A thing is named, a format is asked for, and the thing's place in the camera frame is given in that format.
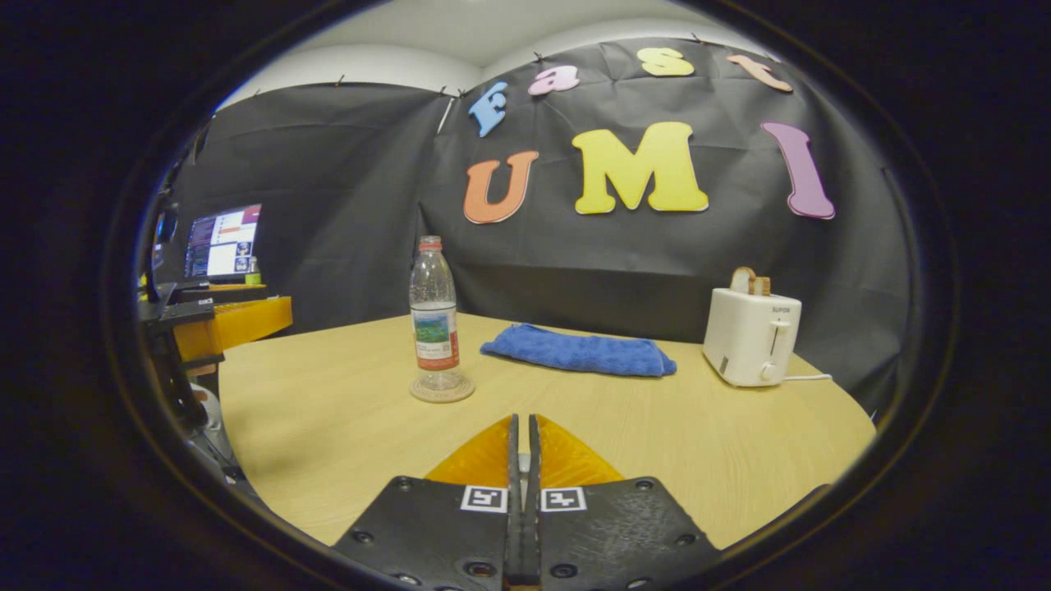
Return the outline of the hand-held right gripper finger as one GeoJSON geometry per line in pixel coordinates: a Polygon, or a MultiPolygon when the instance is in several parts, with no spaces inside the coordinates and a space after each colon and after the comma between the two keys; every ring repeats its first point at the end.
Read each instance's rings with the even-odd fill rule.
{"type": "Polygon", "coordinates": [[[541,590],[668,590],[722,556],[659,478],[530,416],[526,554],[541,590]]]}
{"type": "Polygon", "coordinates": [[[333,545],[401,590],[503,590],[521,526],[519,417],[485,428],[424,478],[391,478],[333,545]]]}

